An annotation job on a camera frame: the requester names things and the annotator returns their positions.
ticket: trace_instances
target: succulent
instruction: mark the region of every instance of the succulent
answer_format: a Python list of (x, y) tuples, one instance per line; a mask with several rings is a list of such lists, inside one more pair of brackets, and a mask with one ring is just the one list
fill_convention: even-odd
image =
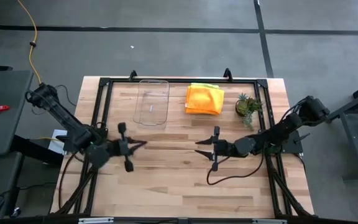
[(242, 122), (249, 129), (253, 130), (252, 127), (252, 114), (255, 111), (260, 111), (262, 109), (262, 103), (259, 103), (256, 99), (246, 96), (241, 93), (239, 95), (239, 102), (237, 104), (237, 110), (240, 114), (243, 115)]

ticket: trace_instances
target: floor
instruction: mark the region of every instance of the floor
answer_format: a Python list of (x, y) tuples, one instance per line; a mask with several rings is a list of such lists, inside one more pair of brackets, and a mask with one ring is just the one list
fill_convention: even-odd
[[(313, 95), (331, 111), (350, 101), (358, 89), (358, 0), (23, 3), (39, 26), (123, 27), (101, 32), (39, 32), (34, 63), (42, 80), (66, 85), (72, 101), (78, 98), (83, 76), (129, 75), (131, 70), (139, 75), (220, 77), (229, 67), (235, 77), (284, 78), (291, 104)], [(0, 0), (0, 25), (31, 23), (16, 1)], [(258, 33), (263, 27), (281, 34)], [(296, 30), (306, 31), (300, 35)], [(0, 65), (29, 70), (28, 43), (33, 34), (0, 29)], [(64, 90), (59, 94), (63, 105), (74, 112)], [(33, 115), (26, 105), (17, 134), (37, 138), (51, 136), (59, 128), (49, 114)], [(300, 131), (311, 133), (303, 140), (303, 149), (315, 213), (358, 221), (358, 182), (342, 181), (343, 175), (358, 170), (358, 164), (340, 121)], [(45, 174), (43, 178), (32, 178), (31, 173), (39, 172)], [(57, 175), (58, 169), (26, 159), (19, 184), (50, 182)], [(21, 192), (22, 216), (47, 213), (52, 193), (53, 187)]]

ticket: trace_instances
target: black desk surface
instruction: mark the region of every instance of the black desk surface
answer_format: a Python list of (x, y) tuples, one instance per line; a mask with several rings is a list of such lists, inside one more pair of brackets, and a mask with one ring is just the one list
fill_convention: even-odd
[[(16, 187), (23, 159), (24, 156), (19, 152), (11, 152), (0, 157), (0, 194)], [(0, 218), (5, 215), (10, 196), (10, 193), (4, 194), (5, 203), (0, 211)]]
[(0, 156), (10, 150), (32, 76), (29, 71), (0, 72), (0, 105), (10, 107), (0, 114)]

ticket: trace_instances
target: small plant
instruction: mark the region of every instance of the small plant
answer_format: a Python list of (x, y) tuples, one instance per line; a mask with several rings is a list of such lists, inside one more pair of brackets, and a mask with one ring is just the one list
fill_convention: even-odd
[(254, 130), (254, 128), (252, 127), (252, 114), (255, 111), (260, 111), (261, 109), (262, 103), (259, 103), (257, 100), (248, 97), (243, 93), (239, 95), (239, 100), (236, 103), (236, 112), (239, 116), (242, 117), (242, 122), (244, 123), (244, 126), (247, 126), (251, 130)]

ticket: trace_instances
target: black metal frame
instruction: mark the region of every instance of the black metal frame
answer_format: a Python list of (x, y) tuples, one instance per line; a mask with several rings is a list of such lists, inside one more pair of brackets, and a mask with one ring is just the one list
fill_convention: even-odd
[[(91, 125), (97, 126), (98, 124), (100, 124), (102, 127), (106, 127), (108, 111), (109, 111), (110, 101), (111, 101), (112, 88), (113, 88), (114, 83), (138, 83), (141, 80), (146, 80), (146, 79), (148, 79), (148, 78), (147, 77), (138, 77), (135, 71), (133, 71), (131, 73), (129, 78), (100, 78), (98, 92), (96, 95), (96, 101), (95, 101), (95, 105), (94, 105), (93, 116), (92, 116), (92, 120), (91, 120)], [(270, 101), (269, 87), (268, 87), (266, 79), (248, 79), (248, 78), (233, 79), (232, 74), (228, 68), (225, 70), (223, 78), (198, 78), (198, 77), (194, 77), (194, 78), (192, 78), (192, 77), (156, 78), (156, 77), (153, 77), (153, 79), (165, 80), (170, 83), (232, 83), (232, 84), (253, 85), (254, 91), (255, 91), (255, 99), (259, 102), (261, 102), (261, 100), (262, 100), (261, 95), (260, 95), (260, 89), (263, 89), (263, 94), (264, 94), (267, 113), (268, 113), (268, 120), (269, 120), (269, 123), (271, 126), (274, 125), (273, 109), (272, 109), (272, 104)], [(101, 103), (101, 99), (102, 99), (102, 92), (103, 92), (104, 87), (107, 87), (107, 95), (106, 95), (106, 100), (104, 103), (102, 119), (100, 122), (98, 122), (98, 114), (99, 114), (100, 103)], [(260, 124), (261, 130), (266, 129), (263, 111), (259, 111), (259, 124)], [(270, 155), (265, 155), (265, 159), (270, 160)], [(286, 185), (281, 155), (278, 155), (276, 157), (276, 160), (277, 160), (278, 175), (280, 176), (282, 182)], [(82, 171), (81, 171), (80, 183), (84, 180), (84, 178), (86, 176), (86, 171), (88, 170), (88, 168), (89, 168), (89, 161), (87, 158), (85, 158), (85, 162), (83, 163), (83, 167), (82, 167)], [(94, 191), (96, 188), (97, 178), (98, 178), (98, 175), (96, 174), (93, 176), (93, 178), (91, 179), (91, 182), (90, 182), (88, 199), (86, 201), (86, 207), (83, 211), (83, 213), (88, 214), (88, 215), (91, 214), (91, 210), (92, 210)], [(270, 173), (269, 169), (268, 169), (268, 179), (269, 179), (269, 184), (270, 184), (270, 192), (272, 195), (273, 210), (274, 210), (275, 216), (277, 217), (277, 216), (282, 215), (282, 212), (280, 210), (279, 203), (278, 203), (277, 190), (275, 187), (275, 179), (273, 177), (273, 173)], [(75, 202), (75, 209), (73, 211), (74, 213), (81, 213), (80, 212), (81, 201), (82, 201), (82, 194), (80, 195), (79, 199)], [(291, 215), (292, 214), (291, 206), (285, 196), (284, 196), (284, 202), (285, 202), (285, 214)]]

